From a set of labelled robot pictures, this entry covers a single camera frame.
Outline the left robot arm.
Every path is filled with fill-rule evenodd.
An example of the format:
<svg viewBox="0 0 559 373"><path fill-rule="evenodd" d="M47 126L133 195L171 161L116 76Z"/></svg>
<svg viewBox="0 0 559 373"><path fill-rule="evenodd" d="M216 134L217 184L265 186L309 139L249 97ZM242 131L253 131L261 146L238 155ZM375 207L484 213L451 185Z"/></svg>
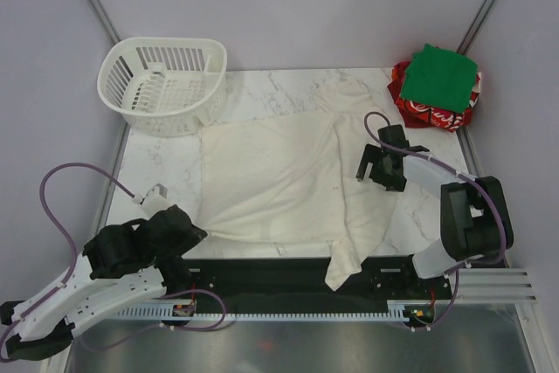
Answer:
<svg viewBox="0 0 559 373"><path fill-rule="evenodd" d="M184 296L192 278L183 255L207 236L176 205L149 219L105 226L85 244L72 272L29 300L2 304L2 362L44 360L122 309Z"/></svg>

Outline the white plastic laundry basket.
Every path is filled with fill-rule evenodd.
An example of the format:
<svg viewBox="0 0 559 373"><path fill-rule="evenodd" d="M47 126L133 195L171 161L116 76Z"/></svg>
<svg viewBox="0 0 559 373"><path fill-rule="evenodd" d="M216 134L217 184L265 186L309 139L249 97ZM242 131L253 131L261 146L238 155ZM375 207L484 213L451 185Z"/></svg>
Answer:
<svg viewBox="0 0 559 373"><path fill-rule="evenodd" d="M105 57L97 91L135 130L192 135L224 110L227 64L225 47L214 39L127 38Z"/></svg>

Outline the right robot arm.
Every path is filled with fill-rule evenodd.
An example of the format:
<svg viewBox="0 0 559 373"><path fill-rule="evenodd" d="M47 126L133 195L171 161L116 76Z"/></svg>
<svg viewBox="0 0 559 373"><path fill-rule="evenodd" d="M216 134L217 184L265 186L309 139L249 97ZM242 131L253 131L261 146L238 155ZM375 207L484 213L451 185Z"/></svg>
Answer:
<svg viewBox="0 0 559 373"><path fill-rule="evenodd" d="M356 179L368 177L387 191L403 192L415 183L439 200L440 239L411 257L413 267L400 275L402 291L413 298L431 288L431 278L473 259L500 261L514 243L514 234L500 181L475 177L435 158L423 146L412 147L400 125L371 136Z"/></svg>

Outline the cream white t shirt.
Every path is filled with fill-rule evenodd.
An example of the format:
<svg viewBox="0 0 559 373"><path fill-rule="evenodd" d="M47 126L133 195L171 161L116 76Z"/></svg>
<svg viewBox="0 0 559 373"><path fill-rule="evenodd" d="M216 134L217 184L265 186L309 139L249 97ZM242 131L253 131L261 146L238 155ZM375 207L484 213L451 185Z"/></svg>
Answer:
<svg viewBox="0 0 559 373"><path fill-rule="evenodd" d="M376 103L357 84L315 92L313 111L216 125L202 132L197 222L213 237L326 244L326 285L340 288L382 243L397 198L356 172Z"/></svg>

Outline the left aluminium table rail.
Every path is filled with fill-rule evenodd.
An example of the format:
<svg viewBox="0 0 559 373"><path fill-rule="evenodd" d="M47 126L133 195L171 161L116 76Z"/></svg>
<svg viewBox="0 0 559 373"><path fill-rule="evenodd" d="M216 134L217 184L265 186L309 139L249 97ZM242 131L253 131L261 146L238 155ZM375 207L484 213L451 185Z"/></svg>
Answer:
<svg viewBox="0 0 559 373"><path fill-rule="evenodd" d="M122 120L116 131L116 138L112 141L112 148L110 149L109 159L106 164L100 166L103 168L111 177L117 178L120 172L121 163L126 148L126 143L128 141L129 135L129 125ZM115 190L117 186L114 181L111 181L106 176L100 176L102 181L101 197L99 202L99 207L96 211L95 218L93 221L93 228L91 232L87 235L85 242L89 242L100 229L105 225L108 214L110 211L110 206L114 197Z"/></svg>

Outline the folded green t shirt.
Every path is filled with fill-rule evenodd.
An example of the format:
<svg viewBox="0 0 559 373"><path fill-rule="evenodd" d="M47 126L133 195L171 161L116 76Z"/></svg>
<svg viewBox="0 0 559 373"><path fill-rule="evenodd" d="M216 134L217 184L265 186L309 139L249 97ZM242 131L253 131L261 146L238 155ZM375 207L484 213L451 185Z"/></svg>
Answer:
<svg viewBox="0 0 559 373"><path fill-rule="evenodd" d="M425 44L404 71L401 97L463 114L476 83L478 65L461 54Z"/></svg>

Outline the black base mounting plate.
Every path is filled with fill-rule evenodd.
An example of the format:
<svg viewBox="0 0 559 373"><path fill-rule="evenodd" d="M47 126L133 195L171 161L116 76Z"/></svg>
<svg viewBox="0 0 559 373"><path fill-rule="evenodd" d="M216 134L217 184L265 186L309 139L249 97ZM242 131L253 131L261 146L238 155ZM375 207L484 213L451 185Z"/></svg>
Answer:
<svg viewBox="0 0 559 373"><path fill-rule="evenodd" d="M163 275L167 294L193 290L204 314L384 312L391 300L447 300L444 277L422 280L410 257L370 257L337 289L318 259L186 259Z"/></svg>

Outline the right aluminium frame post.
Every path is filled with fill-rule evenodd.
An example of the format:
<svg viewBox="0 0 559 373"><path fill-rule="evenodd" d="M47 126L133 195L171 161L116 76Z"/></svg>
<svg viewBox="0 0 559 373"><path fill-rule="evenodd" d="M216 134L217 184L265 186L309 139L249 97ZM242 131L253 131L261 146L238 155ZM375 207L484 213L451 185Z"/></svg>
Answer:
<svg viewBox="0 0 559 373"><path fill-rule="evenodd" d="M464 37L461 39L456 53L466 56L470 51L473 42L479 35L484 23L487 21L493 7L498 0L482 0L477 9L472 22L468 25Z"/></svg>

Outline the folded red printed t shirt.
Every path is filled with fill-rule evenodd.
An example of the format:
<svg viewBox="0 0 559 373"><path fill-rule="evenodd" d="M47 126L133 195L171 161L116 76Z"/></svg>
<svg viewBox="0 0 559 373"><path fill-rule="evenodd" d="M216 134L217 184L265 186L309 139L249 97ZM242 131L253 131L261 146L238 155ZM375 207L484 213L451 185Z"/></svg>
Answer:
<svg viewBox="0 0 559 373"><path fill-rule="evenodd" d="M395 64L391 70L391 82L387 85L390 96L402 116L405 126L407 128L439 128L450 133L454 133L460 127L467 126L472 120L473 108L477 104L481 93L482 73L477 72L469 105L466 111L460 114L438 107L429 107L401 97L405 70L410 63L410 61L402 61Z"/></svg>

